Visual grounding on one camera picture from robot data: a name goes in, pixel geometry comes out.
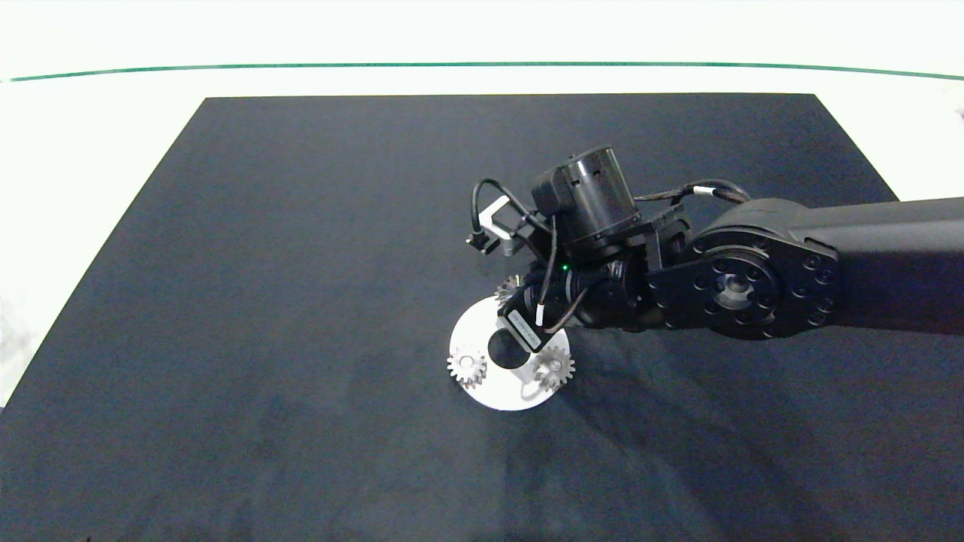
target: metal gear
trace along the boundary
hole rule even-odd
[[[463,388],[474,388],[482,383],[488,360],[485,354],[465,347],[456,348],[448,357],[448,371]]]
[[[555,346],[543,348],[536,362],[535,380],[544,390],[555,392],[576,372],[576,362],[569,353]]]
[[[498,301],[499,305],[503,305],[508,301],[519,288],[522,286],[522,276],[512,275],[506,280],[502,281],[502,284],[498,285],[495,289],[495,300]]]

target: cable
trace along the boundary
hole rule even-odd
[[[708,188],[708,191],[698,190],[699,188]],[[654,192],[653,194],[647,194],[645,196],[636,196],[633,198],[636,202],[654,202],[657,200],[672,200],[672,204],[675,205],[679,203],[684,197],[690,194],[709,194],[721,200],[726,200],[732,203],[745,203],[753,198],[746,190],[743,190],[738,184],[730,182],[722,178],[704,178],[697,180],[695,182],[688,182],[679,188],[671,188],[669,190],[662,190],[660,192]]]
[[[499,192],[504,194],[507,198],[509,198],[509,203],[511,203],[512,206],[515,207],[517,211],[519,211],[519,214],[522,215],[522,218],[525,220],[525,222],[531,224],[533,227],[538,228],[539,230],[549,233],[549,228],[542,222],[539,222],[538,220],[536,220],[534,216],[532,216],[533,211],[530,211],[527,208],[525,208],[525,205],[522,204],[519,198],[516,198],[516,196],[512,192],[509,192],[507,188],[503,187],[501,183],[499,183],[497,180],[493,178],[483,178],[482,180],[476,182],[475,187],[472,189],[472,210],[471,210],[472,233],[483,232],[482,224],[479,223],[479,191],[482,189],[482,186],[485,184],[491,184],[496,190],[498,190]]]
[[[553,325],[552,327],[545,328],[546,333],[548,333],[549,335],[552,335],[557,331],[561,330],[562,326],[566,325],[566,322],[568,322],[569,319],[573,317],[573,314],[576,313],[576,309],[579,307],[579,303],[582,303],[582,300],[586,297],[586,294],[589,293],[589,290],[591,290],[593,286],[601,282],[602,280],[596,281],[586,286],[585,288],[583,288],[582,291],[580,291],[579,295],[576,296],[576,299],[573,301],[573,303],[566,309],[565,312],[563,312],[562,317],[559,318],[559,321],[556,322],[556,324]]]
[[[536,325],[541,326],[543,322],[543,311],[546,309],[546,293],[549,291],[549,282],[552,277],[552,269],[555,267],[555,253],[558,230],[555,226],[555,215],[552,215],[552,248],[549,251],[549,266],[546,268],[546,276],[543,278],[542,291],[539,293],[539,304],[536,305]]]

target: black mat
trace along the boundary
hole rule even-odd
[[[452,383],[526,264],[465,246],[471,184],[603,143],[637,193],[894,199],[810,95],[209,99],[0,415],[0,539],[958,538],[962,338],[576,331],[536,409]]]

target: green line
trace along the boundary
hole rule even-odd
[[[151,66],[145,68],[92,69],[47,75],[12,77],[9,82],[59,79],[62,77],[86,77],[113,73],[139,73],[144,71],[187,71],[191,69],[243,69],[243,68],[546,68],[546,67],[634,67],[634,68],[780,68],[810,69],[817,71],[846,71],[850,73],[873,73],[899,75],[902,77],[925,77],[964,81],[964,75],[926,73],[922,71],[899,71],[895,69],[847,68],[842,66],[811,66],[805,64],[768,64],[753,62],[320,62],[291,64],[220,64],[198,66]]]

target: white disc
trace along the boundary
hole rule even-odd
[[[495,364],[489,352],[489,339],[505,326],[498,319],[498,301],[487,297],[469,307],[462,314],[452,330],[448,343],[450,358],[460,358],[467,352],[484,353],[486,360],[485,377],[475,386],[463,389],[473,399],[496,410],[524,410],[532,408],[552,397],[553,390],[547,390],[536,381],[538,354],[529,354],[529,359],[517,368],[503,368]],[[569,354],[569,339],[560,330],[545,348],[555,347]]]

